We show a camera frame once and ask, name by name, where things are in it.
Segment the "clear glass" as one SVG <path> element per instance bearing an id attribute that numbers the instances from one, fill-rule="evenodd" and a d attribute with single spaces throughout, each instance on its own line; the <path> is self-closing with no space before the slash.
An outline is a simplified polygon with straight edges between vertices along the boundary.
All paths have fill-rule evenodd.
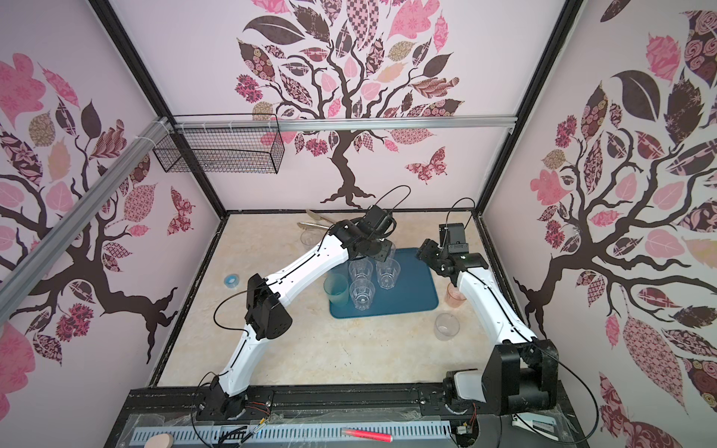
<path id="1" fill-rule="evenodd" d="M 376 275 L 379 287 L 384 290 L 394 289 L 401 273 L 401 265 L 392 258 L 377 261 Z"/>
<path id="2" fill-rule="evenodd" d="M 373 263 L 367 258 L 355 259 L 349 263 L 348 272 L 352 281 L 371 280 Z"/>
<path id="3" fill-rule="evenodd" d="M 307 250 L 318 245 L 323 237 L 323 232 L 318 230 L 305 230 L 302 232 L 300 241 Z"/>
<path id="4" fill-rule="evenodd" d="M 349 287 L 349 295 L 354 307 L 359 311 L 368 310 L 375 298 L 375 285 L 367 278 L 360 277 L 354 280 Z"/>

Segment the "teal plastic tray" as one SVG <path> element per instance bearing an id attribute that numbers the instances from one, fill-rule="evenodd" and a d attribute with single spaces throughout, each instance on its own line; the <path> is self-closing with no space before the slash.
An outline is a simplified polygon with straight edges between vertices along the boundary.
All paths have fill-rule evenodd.
<path id="1" fill-rule="evenodd" d="M 439 305 L 439 297 L 429 266 L 420 261 L 418 248 L 399 248 L 395 254 L 401 272 L 393 289 L 378 287 L 370 308 L 357 310 L 348 299 L 345 305 L 330 304 L 330 314 L 336 319 L 381 317 L 427 312 Z"/>

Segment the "pink transparent cup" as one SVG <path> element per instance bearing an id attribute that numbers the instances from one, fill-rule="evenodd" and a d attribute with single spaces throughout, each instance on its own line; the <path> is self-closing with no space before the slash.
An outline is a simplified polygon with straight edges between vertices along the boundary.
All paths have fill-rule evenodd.
<path id="1" fill-rule="evenodd" d="M 452 283 L 447 285 L 444 301 L 449 307 L 459 308 L 465 304 L 466 300 L 466 297 Z"/>

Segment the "green textured plastic cup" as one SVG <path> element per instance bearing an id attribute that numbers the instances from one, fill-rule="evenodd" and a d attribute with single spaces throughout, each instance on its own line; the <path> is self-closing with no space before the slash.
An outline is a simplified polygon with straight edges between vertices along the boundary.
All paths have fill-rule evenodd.
<path id="1" fill-rule="evenodd" d="M 323 289 L 331 305 L 342 307 L 348 303 L 349 283 L 343 274 L 328 274 Z"/>

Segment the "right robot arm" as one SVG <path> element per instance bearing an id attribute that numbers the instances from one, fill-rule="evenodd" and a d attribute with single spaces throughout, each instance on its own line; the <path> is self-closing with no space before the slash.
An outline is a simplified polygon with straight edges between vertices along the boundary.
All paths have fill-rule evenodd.
<path id="1" fill-rule="evenodd" d="M 558 402 L 558 351 L 538 338 L 511 308 L 480 253 L 472 253 L 465 226 L 439 226 L 439 240 L 427 239 L 416 257 L 446 277 L 467 299 L 492 343 L 483 371 L 448 373 L 448 401 L 470 401 L 483 414 L 507 416 L 546 411 Z"/>

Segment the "clear glass near right arm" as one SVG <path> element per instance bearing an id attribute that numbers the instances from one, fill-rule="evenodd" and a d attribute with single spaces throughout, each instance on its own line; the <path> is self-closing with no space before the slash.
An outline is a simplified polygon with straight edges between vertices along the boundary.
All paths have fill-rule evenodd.
<path id="1" fill-rule="evenodd" d="M 460 323 L 457 317 L 450 313 L 437 315 L 434 321 L 434 335 L 442 342 L 454 339 L 460 332 Z"/>

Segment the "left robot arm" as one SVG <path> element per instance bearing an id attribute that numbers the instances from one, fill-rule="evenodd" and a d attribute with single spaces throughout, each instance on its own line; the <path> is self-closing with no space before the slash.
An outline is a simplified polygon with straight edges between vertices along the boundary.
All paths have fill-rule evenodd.
<path id="1" fill-rule="evenodd" d="M 356 259 L 385 261 L 397 222 L 392 213 L 377 205 L 361 217 L 340 220 L 325 231 L 313 248 L 287 267 L 261 276 L 254 274 L 246 286 L 243 337 L 226 367 L 213 379 L 205 399 L 221 416 L 234 418 L 246 408 L 250 379 L 268 343 L 286 333 L 292 324 L 288 307 L 308 286 L 334 267 Z"/>

